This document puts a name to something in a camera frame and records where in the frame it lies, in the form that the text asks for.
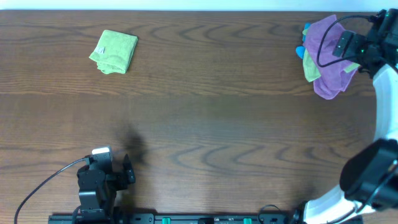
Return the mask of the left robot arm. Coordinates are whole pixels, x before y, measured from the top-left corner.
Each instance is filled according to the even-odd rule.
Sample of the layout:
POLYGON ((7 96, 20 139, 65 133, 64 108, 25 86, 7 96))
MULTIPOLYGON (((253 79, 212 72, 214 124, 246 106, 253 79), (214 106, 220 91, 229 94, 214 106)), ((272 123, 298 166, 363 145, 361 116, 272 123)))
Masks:
POLYGON ((110 152, 86 156, 85 161, 86 165, 76 174, 81 217, 75 223, 115 223, 117 192, 136 182, 131 160, 126 154, 119 172, 113 171, 110 152))

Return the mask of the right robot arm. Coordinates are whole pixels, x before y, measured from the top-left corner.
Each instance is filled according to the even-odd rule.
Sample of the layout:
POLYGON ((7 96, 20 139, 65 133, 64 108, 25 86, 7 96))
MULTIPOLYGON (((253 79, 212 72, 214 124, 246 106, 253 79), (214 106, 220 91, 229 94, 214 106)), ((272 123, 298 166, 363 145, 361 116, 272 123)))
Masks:
POLYGON ((346 223, 364 213, 397 208, 397 9, 368 16, 367 36, 343 32, 333 55, 369 73, 376 91, 374 141, 352 157, 340 183, 296 209, 292 223, 346 223))

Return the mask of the crumpled green cloth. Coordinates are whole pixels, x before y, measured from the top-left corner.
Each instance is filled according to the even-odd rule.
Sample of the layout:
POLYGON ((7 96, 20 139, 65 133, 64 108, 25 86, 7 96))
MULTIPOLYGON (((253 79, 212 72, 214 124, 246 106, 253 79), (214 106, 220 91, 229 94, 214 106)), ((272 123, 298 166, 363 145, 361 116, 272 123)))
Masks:
MULTIPOLYGON (((304 58, 302 60, 305 79, 308 82, 313 82, 321 77, 321 73, 319 72, 307 49, 305 49, 304 58)), ((343 71, 345 73, 350 73, 356 70, 358 67, 359 64, 351 63, 350 65, 345 66, 343 71)))

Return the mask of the blue cloth in pile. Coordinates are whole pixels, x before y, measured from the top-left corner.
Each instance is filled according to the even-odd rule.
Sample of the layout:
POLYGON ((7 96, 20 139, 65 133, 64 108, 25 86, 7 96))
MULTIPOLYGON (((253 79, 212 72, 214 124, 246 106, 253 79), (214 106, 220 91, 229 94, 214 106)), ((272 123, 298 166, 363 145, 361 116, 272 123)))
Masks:
MULTIPOLYGON (((307 32, 308 32, 308 29, 309 29, 310 26, 311 26, 311 23, 306 23, 304 25, 304 29, 302 31, 302 42, 305 42, 305 39, 306 39, 306 36, 307 36, 307 32)), ((305 53, 305 47, 304 46, 300 45, 300 46, 296 47, 295 51, 296 51, 296 54, 297 54, 297 56, 299 58, 301 58, 301 59, 304 58, 304 53, 305 53)))

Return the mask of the folded green cloth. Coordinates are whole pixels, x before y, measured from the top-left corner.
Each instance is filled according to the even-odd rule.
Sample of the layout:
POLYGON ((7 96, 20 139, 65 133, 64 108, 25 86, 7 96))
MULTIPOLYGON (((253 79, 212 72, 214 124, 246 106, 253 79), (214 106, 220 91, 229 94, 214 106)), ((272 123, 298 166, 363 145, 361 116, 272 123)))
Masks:
POLYGON ((135 35, 104 30, 89 59, 96 62, 97 69, 104 74, 125 74, 138 40, 135 35))

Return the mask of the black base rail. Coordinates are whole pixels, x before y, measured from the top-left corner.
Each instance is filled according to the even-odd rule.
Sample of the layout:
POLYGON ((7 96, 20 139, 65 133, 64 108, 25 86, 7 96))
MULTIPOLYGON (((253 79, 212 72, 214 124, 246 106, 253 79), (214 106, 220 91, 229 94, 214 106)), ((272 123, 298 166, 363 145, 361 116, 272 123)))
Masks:
POLYGON ((288 224, 284 213, 263 213, 260 222, 255 215, 154 215, 134 213, 116 215, 116 224, 288 224))

